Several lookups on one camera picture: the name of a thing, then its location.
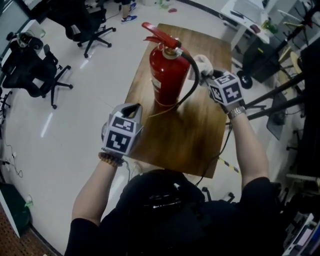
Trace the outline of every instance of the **red fire extinguisher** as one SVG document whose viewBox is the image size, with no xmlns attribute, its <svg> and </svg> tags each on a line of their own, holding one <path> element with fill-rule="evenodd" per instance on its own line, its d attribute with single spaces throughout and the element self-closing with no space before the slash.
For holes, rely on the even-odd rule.
<svg viewBox="0 0 320 256">
<path fill-rule="evenodd" d="M 148 22 L 144 22 L 142 27 L 154 34 L 145 41 L 158 43 L 149 58 L 155 100 L 163 107 L 178 107 L 197 88 L 200 79 L 198 66 L 187 50 L 182 48 L 180 41 Z M 178 102 L 190 65 L 195 73 L 194 85 Z"/>
</svg>

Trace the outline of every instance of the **wooden tabletop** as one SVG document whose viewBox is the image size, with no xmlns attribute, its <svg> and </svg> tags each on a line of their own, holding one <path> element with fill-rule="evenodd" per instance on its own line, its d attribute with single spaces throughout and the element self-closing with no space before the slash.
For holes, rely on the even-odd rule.
<svg viewBox="0 0 320 256">
<path fill-rule="evenodd" d="M 182 27 L 160 23 L 158 28 L 179 38 L 191 56 L 205 55 L 213 67 L 231 70 L 229 43 Z M 202 176 L 211 158 L 221 149 L 227 116 L 209 98 L 208 89 L 198 86 L 177 110 L 148 118 L 162 111 L 154 102 L 149 64 L 149 55 L 156 46 L 149 43 L 125 100 L 143 107 L 141 123 L 144 130 L 130 157 L 165 169 Z M 193 82 L 187 81 L 181 94 L 189 90 L 189 84 Z M 217 160 L 211 163 L 205 177 L 213 177 Z"/>
</svg>

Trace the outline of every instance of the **shoe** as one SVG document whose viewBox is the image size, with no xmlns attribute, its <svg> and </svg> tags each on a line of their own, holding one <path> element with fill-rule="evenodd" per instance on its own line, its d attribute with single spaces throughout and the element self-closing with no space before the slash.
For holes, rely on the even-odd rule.
<svg viewBox="0 0 320 256">
<path fill-rule="evenodd" d="M 135 21 L 137 18 L 138 18 L 137 16 L 128 15 L 128 17 L 126 17 L 126 18 L 122 18 L 121 23 L 122 23 L 122 24 L 125 24 L 125 23 L 129 23 L 129 22 L 133 22 L 133 21 Z"/>
<path fill-rule="evenodd" d="M 133 4 L 130 5 L 130 10 L 129 10 L 129 13 L 131 13 L 134 9 L 137 8 L 137 3 L 134 2 Z"/>
</svg>

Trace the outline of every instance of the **tiled floor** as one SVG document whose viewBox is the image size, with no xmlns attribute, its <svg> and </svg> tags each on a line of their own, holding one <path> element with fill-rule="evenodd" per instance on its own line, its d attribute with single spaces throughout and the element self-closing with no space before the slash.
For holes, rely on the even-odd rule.
<svg viewBox="0 0 320 256">
<path fill-rule="evenodd" d="M 150 33 L 141 27 L 141 23 L 176 25 L 228 42 L 234 35 L 234 31 L 211 14 L 180 2 L 174 7 L 177 13 L 168 13 L 157 6 L 139 5 L 135 11 L 138 21 L 126 25 L 120 24 L 120 15 L 109 19 L 107 27 L 116 27 L 117 31 L 103 38 L 112 43 L 112 48 L 95 43 L 88 59 L 83 56 L 84 49 L 67 39 L 61 26 L 50 20 L 42 23 L 46 31 L 43 41 L 50 45 L 61 65 L 72 66 L 61 81 L 73 84 L 74 88 L 61 88 L 57 92 L 56 110 L 50 106 L 50 97 L 32 98 L 23 89 L 14 92 L 5 140 L 17 154 L 16 166 L 23 171 L 23 178 L 13 169 L 5 174 L 24 198 L 32 196 L 33 225 L 62 254 L 68 241 L 74 200 L 98 163 L 102 125 L 113 108 L 124 102 L 148 45 L 143 39 Z M 117 13 L 118 5 L 110 3 L 107 8 L 109 17 Z M 245 101 L 268 90 L 255 83 L 252 89 L 243 90 Z M 268 106 L 271 102 L 271 99 L 266 100 Z M 267 117 L 251 122 L 267 152 L 272 180 L 287 164 L 287 141 L 293 127 L 300 125 L 295 124 L 293 118 L 289 116 L 280 141 L 267 130 Z M 4 146 L 4 157 L 10 155 L 10 148 Z M 233 134 L 221 157 L 238 167 Z M 199 180 L 194 176 L 188 178 L 194 182 Z M 119 168 L 105 214 L 116 205 L 127 179 L 127 169 Z M 213 199 L 221 199 L 227 192 L 233 192 L 236 200 L 241 196 L 241 176 L 220 161 L 213 179 L 203 179 L 200 187 L 204 185 L 209 187 Z"/>
</svg>

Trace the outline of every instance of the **black shirt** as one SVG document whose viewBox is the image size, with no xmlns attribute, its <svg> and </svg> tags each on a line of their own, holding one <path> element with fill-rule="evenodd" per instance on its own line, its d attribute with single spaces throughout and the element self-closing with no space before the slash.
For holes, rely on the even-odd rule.
<svg viewBox="0 0 320 256">
<path fill-rule="evenodd" d="M 144 180 L 138 179 L 140 179 L 140 183 L 133 182 L 134 185 L 127 186 L 123 190 L 118 204 L 125 206 L 138 204 L 133 202 L 135 201 L 133 197 L 137 198 L 137 194 L 133 191 L 141 193 L 139 198 L 145 200 L 147 193 L 142 188 L 147 187 L 147 191 L 151 187 L 155 189 L 156 186 L 150 182 L 150 177 L 146 177 Z M 184 182 L 184 188 L 188 192 L 194 190 L 195 193 L 200 192 L 201 194 L 201 191 L 193 184 L 188 181 Z M 167 179 L 160 186 L 162 188 L 166 185 L 168 185 Z M 149 255 L 148 253 L 141 254 L 139 250 L 148 247 L 151 244 L 150 239 L 154 237 L 153 232 L 158 231 L 154 230 L 150 223 L 146 225 L 147 229 L 143 228 L 144 216 L 135 221 L 135 219 L 128 217 L 127 212 L 124 214 L 125 206 L 118 207 L 117 205 L 102 220 L 99 227 L 85 219 L 74 219 L 71 223 L 65 255 Z M 163 251 L 161 241 L 152 241 L 151 249 L 154 251 L 150 255 L 177 255 L 178 253 L 180 255 L 276 256 L 282 254 L 283 233 L 279 225 L 280 212 L 273 194 L 273 186 L 268 178 L 260 177 L 248 183 L 242 191 L 239 203 L 228 203 L 223 200 L 210 201 L 201 203 L 199 208 L 206 217 L 204 219 L 210 222 L 203 228 L 207 234 L 206 238 L 193 242 L 188 240 L 175 249 L 168 248 L 167 252 Z M 161 223 L 164 224 L 168 221 L 168 218 L 164 217 Z M 188 233 L 186 227 L 192 226 L 192 222 L 188 221 L 188 217 L 183 218 L 184 225 L 181 228 L 185 230 L 181 234 Z M 177 227 L 172 227 L 172 233 L 173 236 L 178 236 L 176 235 L 179 233 Z"/>
</svg>

